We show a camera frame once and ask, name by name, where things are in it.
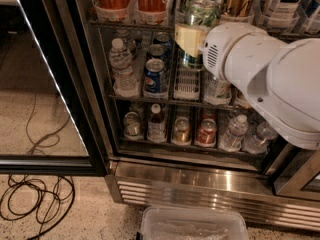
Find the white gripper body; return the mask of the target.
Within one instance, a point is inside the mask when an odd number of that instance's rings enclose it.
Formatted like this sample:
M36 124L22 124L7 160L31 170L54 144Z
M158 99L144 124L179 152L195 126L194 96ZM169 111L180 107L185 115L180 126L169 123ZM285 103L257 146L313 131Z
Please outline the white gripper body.
M226 80L224 64L229 52L242 38L265 30L243 22L225 22L214 27L206 36L203 47L205 68L219 80Z

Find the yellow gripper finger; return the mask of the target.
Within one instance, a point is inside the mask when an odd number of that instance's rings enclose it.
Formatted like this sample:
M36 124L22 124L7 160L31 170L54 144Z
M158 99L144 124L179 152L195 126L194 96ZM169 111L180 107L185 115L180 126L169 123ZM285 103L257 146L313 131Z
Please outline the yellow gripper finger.
M204 41L209 27L188 26L186 24L175 25L175 41L188 55L197 57L202 53Z

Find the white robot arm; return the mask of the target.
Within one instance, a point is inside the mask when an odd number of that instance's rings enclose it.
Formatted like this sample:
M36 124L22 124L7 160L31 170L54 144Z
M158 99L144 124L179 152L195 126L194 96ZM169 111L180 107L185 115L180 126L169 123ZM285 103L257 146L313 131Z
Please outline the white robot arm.
M289 143L320 147L320 40L285 43L248 23L212 29L175 26L175 41L202 55L205 69L230 82Z

